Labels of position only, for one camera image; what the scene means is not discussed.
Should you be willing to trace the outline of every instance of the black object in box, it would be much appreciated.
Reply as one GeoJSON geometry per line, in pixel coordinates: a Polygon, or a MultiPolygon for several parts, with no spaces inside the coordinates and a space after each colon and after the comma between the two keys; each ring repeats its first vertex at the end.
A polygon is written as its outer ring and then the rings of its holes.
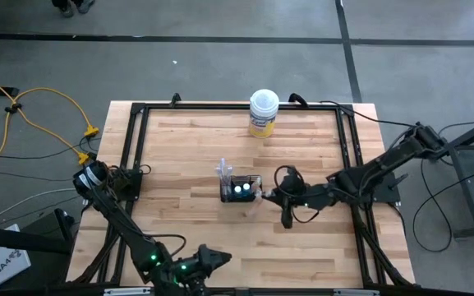
{"type": "Polygon", "coordinates": [[[259,178],[259,175],[251,176],[231,176],[229,184],[220,183],[220,201],[221,202],[251,202],[255,200],[255,194],[251,192],[253,183],[259,178]],[[250,190],[243,190],[240,193],[235,192],[235,187],[243,187],[244,184],[250,184],[250,190]]]}

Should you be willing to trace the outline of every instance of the black cable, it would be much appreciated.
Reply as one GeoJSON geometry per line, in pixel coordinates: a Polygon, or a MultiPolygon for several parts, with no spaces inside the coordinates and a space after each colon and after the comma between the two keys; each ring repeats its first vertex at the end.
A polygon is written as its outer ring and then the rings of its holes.
{"type": "Polygon", "coordinates": [[[299,220],[299,219],[297,218],[297,216],[295,215],[295,210],[292,208],[292,216],[293,216],[293,218],[295,218],[295,220],[296,220],[298,223],[303,223],[303,224],[304,224],[304,223],[309,223],[309,222],[311,222],[313,219],[315,219],[315,217],[317,217],[317,216],[319,215],[319,213],[320,213],[320,210],[316,211],[316,213],[314,213],[313,216],[312,216],[311,218],[309,218],[308,220],[302,221],[302,220],[299,220]]]}
{"type": "MultiPolygon", "coordinates": [[[[281,165],[279,166],[276,170],[275,170],[275,173],[273,174],[273,179],[274,179],[274,183],[275,183],[275,187],[277,188],[277,190],[279,190],[283,195],[287,196],[287,197],[291,197],[291,198],[298,198],[298,197],[317,197],[319,195],[322,195],[322,193],[316,193],[316,194],[311,194],[311,195],[304,195],[304,193],[302,193],[302,195],[298,196],[298,195],[293,195],[291,193],[287,193],[284,189],[282,189],[279,185],[278,185],[278,180],[277,180],[277,175],[278,175],[278,171],[280,171],[281,169],[292,169],[295,171],[295,174],[301,179],[301,182],[303,184],[304,183],[304,178],[302,177],[302,174],[301,172],[299,172],[297,169],[295,169],[295,167],[293,166],[290,166],[290,165],[281,165]]],[[[304,221],[304,220],[299,220],[297,218],[297,216],[295,215],[295,211],[293,210],[292,208],[292,216],[293,218],[295,218],[295,220],[298,222],[298,223],[308,223],[308,222],[311,222],[313,219],[315,219],[316,216],[318,216],[320,213],[320,211],[316,211],[316,213],[313,214],[313,216],[311,218],[309,218],[308,220],[304,221]]]]}
{"type": "Polygon", "coordinates": [[[43,180],[43,181],[50,181],[50,182],[66,182],[66,181],[72,181],[72,178],[69,179],[51,179],[51,178],[41,178],[41,177],[34,177],[34,176],[26,176],[26,175],[21,175],[17,173],[5,173],[5,172],[0,172],[0,174],[12,176],[12,177],[19,177],[19,178],[32,178],[36,180],[43,180]]]}
{"type": "Polygon", "coordinates": [[[345,196],[352,198],[352,200],[354,200],[354,201],[359,201],[359,200],[357,199],[357,197],[353,196],[352,194],[350,194],[350,193],[348,193],[348,192],[345,192],[344,190],[341,190],[341,189],[339,189],[339,188],[332,188],[332,190],[334,190],[334,191],[336,191],[336,192],[341,192],[341,193],[344,194],[345,196]]]}
{"type": "Polygon", "coordinates": [[[388,120],[378,120],[378,119],[369,118],[365,114],[362,114],[362,113],[359,113],[359,112],[357,112],[355,110],[352,110],[350,108],[344,107],[344,106],[342,106],[341,104],[339,104],[337,102],[324,100],[324,101],[320,101],[319,103],[336,104],[345,113],[355,113],[355,114],[361,116],[362,118],[366,118],[366,119],[371,120],[371,121],[376,122],[376,123],[387,123],[387,124],[400,125],[400,126],[404,126],[404,127],[415,127],[414,125],[408,124],[408,123],[397,123],[397,122],[392,122],[392,121],[388,121],[388,120]]]}
{"type": "MultiPolygon", "coordinates": [[[[93,139],[90,139],[90,141],[97,141],[97,140],[100,140],[101,137],[97,137],[97,138],[93,138],[93,139]]],[[[51,155],[45,155],[45,156],[27,156],[27,157],[20,157],[20,156],[6,156],[6,155],[0,155],[0,158],[4,158],[4,159],[12,159],[12,160],[41,160],[41,159],[46,159],[48,157],[53,157],[53,156],[56,156],[56,155],[60,155],[61,153],[63,152],[66,152],[66,151],[69,151],[71,150],[72,148],[76,148],[78,145],[74,145],[72,147],[69,147],[69,148],[66,148],[64,150],[61,150],[59,152],[56,152],[56,153],[52,153],[51,155]]]]}
{"type": "Polygon", "coordinates": [[[447,224],[447,226],[449,227],[449,238],[447,240],[447,243],[442,247],[442,248],[439,248],[439,249],[430,249],[428,247],[425,247],[420,241],[419,239],[417,238],[416,236],[416,226],[413,225],[412,227],[412,230],[413,230],[413,233],[414,233],[414,239],[416,240],[416,242],[419,244],[419,246],[421,248],[423,248],[425,251],[428,251],[428,252],[442,252],[446,249],[448,249],[450,247],[450,243],[452,243],[452,225],[450,225],[450,222],[449,222],[449,219],[447,218],[447,215],[443,212],[443,209],[441,209],[441,206],[439,205],[439,203],[437,202],[437,200],[435,198],[433,198],[433,195],[432,195],[432,191],[430,190],[430,188],[428,187],[428,183],[426,182],[426,178],[425,178],[425,171],[424,171],[424,164],[425,163],[425,160],[421,160],[421,178],[423,179],[423,183],[425,184],[425,188],[426,188],[426,191],[428,192],[428,194],[430,195],[429,198],[432,198],[432,200],[434,201],[435,203],[435,206],[437,206],[439,212],[441,213],[441,215],[443,216],[443,219],[444,219],[444,222],[447,224]]]}
{"type": "Polygon", "coordinates": [[[362,203],[359,203],[359,208],[363,211],[371,210],[374,205],[374,200],[375,200],[374,195],[375,195],[375,192],[372,192],[370,194],[370,202],[367,202],[366,206],[364,206],[364,204],[362,203]]]}
{"type": "Polygon", "coordinates": [[[294,194],[286,192],[284,189],[282,189],[278,185],[277,175],[278,175],[278,171],[280,171],[281,169],[292,169],[292,170],[294,170],[295,174],[301,179],[301,182],[303,184],[305,184],[305,182],[304,182],[304,178],[302,177],[301,172],[299,172],[297,169],[295,169],[295,167],[293,167],[291,165],[281,165],[281,166],[279,166],[275,170],[275,173],[273,174],[273,180],[274,180],[276,189],[278,189],[283,195],[285,195],[287,197],[292,197],[292,198],[298,198],[298,197],[302,197],[302,196],[304,196],[304,197],[317,197],[317,196],[322,195],[322,193],[315,193],[315,194],[311,194],[311,195],[304,195],[304,193],[302,193],[302,195],[294,195],[294,194]]]}
{"type": "Polygon", "coordinates": [[[89,151],[88,151],[87,149],[85,149],[85,148],[83,148],[83,147],[81,146],[81,143],[83,143],[83,140],[84,140],[84,139],[89,140],[86,136],[82,137],[82,138],[80,139],[80,143],[78,143],[78,147],[80,147],[80,149],[81,149],[83,152],[89,153],[89,151]]]}
{"type": "Polygon", "coordinates": [[[467,181],[469,178],[474,178],[474,174],[468,176],[468,177],[465,177],[455,183],[452,183],[450,185],[448,185],[447,187],[441,189],[440,191],[438,191],[436,194],[432,195],[430,189],[428,188],[428,184],[426,184],[426,179],[425,179],[425,175],[422,173],[422,170],[421,170],[421,176],[423,177],[423,181],[425,181],[425,185],[426,185],[426,190],[428,191],[428,193],[430,194],[430,197],[428,197],[425,201],[423,201],[423,203],[419,206],[419,208],[416,210],[416,213],[414,214],[414,219],[412,221],[412,232],[414,234],[414,239],[417,241],[417,243],[423,248],[425,249],[426,251],[429,251],[429,252],[442,252],[444,250],[446,250],[447,248],[449,248],[450,246],[450,243],[452,242],[452,227],[449,223],[449,220],[447,219],[446,215],[444,214],[443,210],[441,209],[441,206],[439,206],[439,203],[437,202],[437,200],[435,199],[435,197],[437,197],[439,194],[441,194],[442,192],[450,189],[451,187],[454,187],[456,185],[458,185],[459,183],[461,182],[464,182],[464,181],[467,181]],[[416,236],[416,218],[417,218],[417,215],[419,214],[419,212],[421,211],[421,209],[423,208],[423,206],[426,205],[426,203],[430,200],[434,200],[435,204],[438,206],[439,208],[439,211],[441,212],[441,214],[443,215],[445,221],[447,222],[447,225],[449,226],[449,230],[450,230],[450,233],[449,233],[449,240],[447,242],[447,244],[440,248],[440,249],[436,249],[436,250],[433,250],[433,249],[429,249],[428,247],[425,247],[423,244],[421,244],[419,242],[419,239],[417,239],[417,236],[416,236]]]}
{"type": "Polygon", "coordinates": [[[58,201],[58,202],[53,203],[53,204],[50,204],[50,205],[48,205],[48,206],[44,206],[44,207],[42,207],[42,208],[40,208],[40,209],[38,209],[38,210],[33,210],[33,211],[30,211],[30,212],[25,213],[25,214],[23,214],[23,215],[19,215],[19,216],[17,216],[17,217],[11,218],[11,219],[4,220],[3,222],[0,223],[0,225],[5,224],[5,223],[8,223],[8,222],[11,222],[11,221],[14,221],[14,220],[18,220],[18,219],[23,218],[23,217],[25,217],[25,216],[27,216],[27,215],[32,215],[32,214],[34,214],[34,213],[37,213],[37,212],[39,212],[39,211],[48,209],[49,207],[52,207],[52,206],[57,206],[57,205],[59,205],[59,204],[62,204],[62,203],[64,203],[64,202],[67,202],[67,201],[73,201],[73,200],[75,200],[75,199],[78,198],[78,197],[80,197],[80,196],[78,195],[78,196],[75,196],[75,197],[67,198],[66,200],[58,201]]]}
{"type": "Polygon", "coordinates": [[[407,234],[407,226],[404,224],[403,214],[402,214],[401,211],[396,207],[396,205],[394,205],[393,203],[388,202],[387,204],[388,204],[393,210],[395,210],[395,212],[399,215],[399,218],[401,218],[401,224],[403,224],[403,231],[404,231],[404,234],[406,235],[406,234],[407,234]]]}
{"type": "Polygon", "coordinates": [[[87,146],[94,152],[98,153],[98,149],[93,148],[93,146],[90,144],[90,137],[87,138],[87,146]]]}
{"type": "Polygon", "coordinates": [[[150,174],[150,173],[153,171],[153,168],[151,168],[151,166],[148,165],[148,164],[143,164],[143,165],[140,166],[140,171],[141,171],[142,174],[150,174]],[[144,168],[144,167],[146,167],[146,168],[148,169],[147,173],[144,172],[144,171],[141,169],[141,168],[144,168]]]}
{"type": "MultiPolygon", "coordinates": [[[[438,132],[438,135],[441,136],[441,133],[443,133],[443,131],[446,130],[447,128],[459,127],[459,126],[468,125],[468,124],[474,124],[474,122],[449,124],[448,126],[441,128],[438,132]]],[[[441,162],[446,165],[453,166],[453,164],[450,164],[448,161],[444,160],[443,158],[440,158],[439,160],[441,160],[441,162]]]]}
{"type": "Polygon", "coordinates": [[[187,239],[183,235],[180,234],[145,234],[150,238],[180,238],[182,240],[182,245],[176,249],[174,252],[171,253],[171,257],[177,255],[187,244],[187,239]]]}

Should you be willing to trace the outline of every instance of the disinfecting wipes container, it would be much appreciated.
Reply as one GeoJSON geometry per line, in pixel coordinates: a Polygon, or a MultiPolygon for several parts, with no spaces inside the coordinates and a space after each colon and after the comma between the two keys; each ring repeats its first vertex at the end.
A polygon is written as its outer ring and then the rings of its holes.
{"type": "Polygon", "coordinates": [[[250,134],[268,137],[273,133],[278,96],[271,90],[258,90],[250,99],[250,134]]]}

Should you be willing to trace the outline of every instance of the yellow label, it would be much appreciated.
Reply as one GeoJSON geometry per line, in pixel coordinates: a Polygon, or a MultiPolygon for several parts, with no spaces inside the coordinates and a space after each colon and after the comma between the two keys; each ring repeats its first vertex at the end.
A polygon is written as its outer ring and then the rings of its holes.
{"type": "Polygon", "coordinates": [[[268,137],[273,134],[275,116],[272,118],[257,118],[252,113],[250,116],[250,134],[256,137],[268,137]]]}

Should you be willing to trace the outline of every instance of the white lid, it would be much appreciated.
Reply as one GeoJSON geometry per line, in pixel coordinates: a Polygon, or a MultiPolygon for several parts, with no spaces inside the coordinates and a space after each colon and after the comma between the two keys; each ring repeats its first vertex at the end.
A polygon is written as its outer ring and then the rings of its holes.
{"type": "Polygon", "coordinates": [[[271,90],[258,90],[251,96],[250,106],[257,115],[273,115],[278,110],[278,96],[271,90]]]}

